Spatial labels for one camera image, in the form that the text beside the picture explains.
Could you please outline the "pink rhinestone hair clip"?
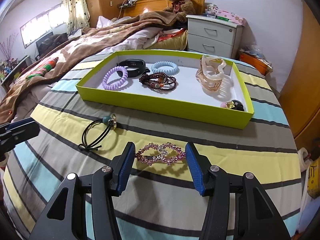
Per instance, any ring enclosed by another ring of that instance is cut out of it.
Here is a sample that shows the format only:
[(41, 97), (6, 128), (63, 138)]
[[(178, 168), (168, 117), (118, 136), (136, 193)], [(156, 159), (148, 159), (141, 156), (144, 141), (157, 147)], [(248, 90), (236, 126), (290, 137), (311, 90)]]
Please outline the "pink rhinestone hair clip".
[[(144, 155), (144, 153), (149, 150), (153, 150), (154, 155)], [(151, 142), (138, 150), (135, 154), (135, 158), (138, 162), (148, 166), (152, 166), (155, 163), (172, 165), (178, 161), (184, 160), (185, 156), (185, 152), (171, 142), (166, 142), (160, 145)]]

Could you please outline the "translucent pink hair claw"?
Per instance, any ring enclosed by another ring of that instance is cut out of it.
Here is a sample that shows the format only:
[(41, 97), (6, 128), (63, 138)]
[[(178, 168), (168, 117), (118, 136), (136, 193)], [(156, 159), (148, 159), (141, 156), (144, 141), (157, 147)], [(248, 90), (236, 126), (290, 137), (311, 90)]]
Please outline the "translucent pink hair claw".
[(225, 76), (226, 65), (221, 57), (202, 55), (200, 67), (195, 74), (196, 80), (207, 91), (217, 92)]

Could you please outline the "brown fleece blanket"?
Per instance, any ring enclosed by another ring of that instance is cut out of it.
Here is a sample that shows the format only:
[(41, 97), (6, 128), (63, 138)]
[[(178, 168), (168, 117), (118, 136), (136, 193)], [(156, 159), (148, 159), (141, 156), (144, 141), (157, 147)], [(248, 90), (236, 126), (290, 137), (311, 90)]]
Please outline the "brown fleece blanket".
[[(95, 55), (108, 47), (114, 47), (128, 37), (147, 27), (170, 28), (177, 21), (173, 12), (151, 11), (136, 17), (121, 20), (103, 28), (83, 28), (82, 35), (72, 38), (50, 51), (43, 59), (33, 63), (19, 76), (13, 87), (1, 101), (1, 124), (11, 122), (18, 105), (32, 88), (59, 81), (83, 59)], [(58, 58), (55, 67), (44, 76), (26, 77), (45, 60)]]

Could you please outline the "striped table cloth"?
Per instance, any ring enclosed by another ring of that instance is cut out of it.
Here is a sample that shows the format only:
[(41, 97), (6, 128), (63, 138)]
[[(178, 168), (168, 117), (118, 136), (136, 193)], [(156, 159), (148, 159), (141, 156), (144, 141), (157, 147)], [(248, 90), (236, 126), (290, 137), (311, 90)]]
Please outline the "striped table cloth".
[[(15, 147), (1, 174), (4, 203), (23, 238), (67, 174), (94, 173), (129, 141), (138, 149), (151, 142), (183, 148), (191, 141), (226, 172), (252, 172), (289, 233), (295, 233), (302, 196), (297, 148), (276, 96), (256, 69), (237, 64), (254, 114), (244, 129), (233, 129), (85, 102), (76, 84), (101, 59), (83, 60), (53, 85), (32, 113), (39, 135)], [(123, 239), (198, 239), (208, 200), (194, 189), (187, 164), (180, 161), (135, 163), (113, 203)]]

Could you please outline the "lime green tray box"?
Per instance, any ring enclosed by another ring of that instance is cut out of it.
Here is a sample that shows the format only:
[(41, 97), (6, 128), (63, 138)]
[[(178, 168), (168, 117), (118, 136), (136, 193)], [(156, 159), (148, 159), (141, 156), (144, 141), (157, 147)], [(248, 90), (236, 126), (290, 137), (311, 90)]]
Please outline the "lime green tray box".
[[(195, 77), (201, 56), (200, 53), (174, 50), (116, 51), (89, 71), (76, 88), (82, 100), (244, 129), (253, 117), (254, 108), (235, 61), (225, 59), (227, 65), (220, 89), (210, 92)], [(176, 63), (179, 67), (175, 75), (177, 87), (168, 92), (151, 90), (135, 77), (129, 78), (117, 90), (105, 90), (102, 82), (106, 73), (127, 59), (144, 60), (147, 68), (158, 61)], [(231, 100), (240, 101), (244, 111), (220, 107), (221, 103)]]

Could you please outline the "orange storage box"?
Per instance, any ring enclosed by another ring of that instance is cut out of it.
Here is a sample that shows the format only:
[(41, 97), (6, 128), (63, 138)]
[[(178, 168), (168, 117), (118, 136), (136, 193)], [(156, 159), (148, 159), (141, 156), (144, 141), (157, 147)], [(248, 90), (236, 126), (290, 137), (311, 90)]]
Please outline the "orange storage box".
[(266, 76), (273, 72), (272, 63), (267, 61), (262, 49), (249, 45), (239, 49), (239, 60), (252, 65), (260, 74)]

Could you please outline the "wooden wardrobe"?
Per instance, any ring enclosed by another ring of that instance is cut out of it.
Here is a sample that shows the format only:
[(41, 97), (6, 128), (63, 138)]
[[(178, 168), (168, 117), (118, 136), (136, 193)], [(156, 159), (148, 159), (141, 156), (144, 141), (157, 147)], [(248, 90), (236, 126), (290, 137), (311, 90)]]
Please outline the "wooden wardrobe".
[(279, 102), (297, 148), (319, 146), (319, 23), (305, 2), (298, 51)]

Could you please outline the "yellow pillow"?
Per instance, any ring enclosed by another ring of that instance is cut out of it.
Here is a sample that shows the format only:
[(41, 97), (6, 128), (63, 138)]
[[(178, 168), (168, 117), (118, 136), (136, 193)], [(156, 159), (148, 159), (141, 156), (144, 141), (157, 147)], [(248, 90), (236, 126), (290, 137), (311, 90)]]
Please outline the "yellow pillow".
[(188, 42), (188, 31), (185, 28), (160, 31), (148, 39), (143, 49), (185, 50)]

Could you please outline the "grey drawer nightstand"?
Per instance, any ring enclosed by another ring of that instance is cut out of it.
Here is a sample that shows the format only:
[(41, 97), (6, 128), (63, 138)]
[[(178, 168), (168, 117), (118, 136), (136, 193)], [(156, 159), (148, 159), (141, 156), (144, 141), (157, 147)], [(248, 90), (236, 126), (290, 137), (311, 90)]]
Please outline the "grey drawer nightstand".
[(244, 27), (233, 22), (200, 15), (187, 15), (189, 51), (233, 59)]

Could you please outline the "dotted curtain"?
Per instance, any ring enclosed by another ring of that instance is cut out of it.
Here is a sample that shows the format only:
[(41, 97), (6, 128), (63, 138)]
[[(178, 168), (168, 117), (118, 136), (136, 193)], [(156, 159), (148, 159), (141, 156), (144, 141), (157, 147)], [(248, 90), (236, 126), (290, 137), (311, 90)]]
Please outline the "dotted curtain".
[(86, 0), (62, 0), (66, 9), (67, 34), (70, 35), (78, 29), (89, 27), (90, 14)]

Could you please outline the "pink floral box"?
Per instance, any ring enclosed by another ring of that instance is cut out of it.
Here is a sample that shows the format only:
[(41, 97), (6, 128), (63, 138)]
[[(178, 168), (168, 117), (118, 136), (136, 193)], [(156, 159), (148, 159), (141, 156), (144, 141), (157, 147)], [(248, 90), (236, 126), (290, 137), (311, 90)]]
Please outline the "pink floral box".
[(208, 17), (213, 17), (219, 20), (232, 22), (237, 25), (245, 26), (247, 23), (245, 18), (240, 17), (239, 15), (233, 12), (228, 12), (228, 11), (219, 9), (219, 7), (215, 4), (208, 4), (204, 12), (205, 12), (205, 15)]

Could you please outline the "wooden headboard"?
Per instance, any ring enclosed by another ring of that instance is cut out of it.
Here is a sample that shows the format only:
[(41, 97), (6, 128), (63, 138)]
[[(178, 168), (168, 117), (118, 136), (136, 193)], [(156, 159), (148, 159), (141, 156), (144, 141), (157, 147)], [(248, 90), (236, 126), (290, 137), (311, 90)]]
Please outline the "wooden headboard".
[[(204, 13), (205, 9), (205, 0), (191, 0), (196, 14), (201, 15)], [(132, 6), (125, 7), (122, 9), (123, 16), (135, 17), (139, 14), (142, 14), (144, 11), (162, 11), (171, 2), (168, 0), (136, 0)]]

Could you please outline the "brown teddy bear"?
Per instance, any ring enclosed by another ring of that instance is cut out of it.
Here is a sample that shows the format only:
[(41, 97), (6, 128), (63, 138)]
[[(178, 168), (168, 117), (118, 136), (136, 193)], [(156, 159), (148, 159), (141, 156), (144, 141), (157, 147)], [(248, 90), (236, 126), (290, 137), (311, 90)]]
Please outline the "brown teddy bear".
[(187, 22), (187, 15), (195, 15), (196, 11), (191, 0), (168, 0), (171, 2), (163, 11), (172, 12), (176, 14), (178, 21)]

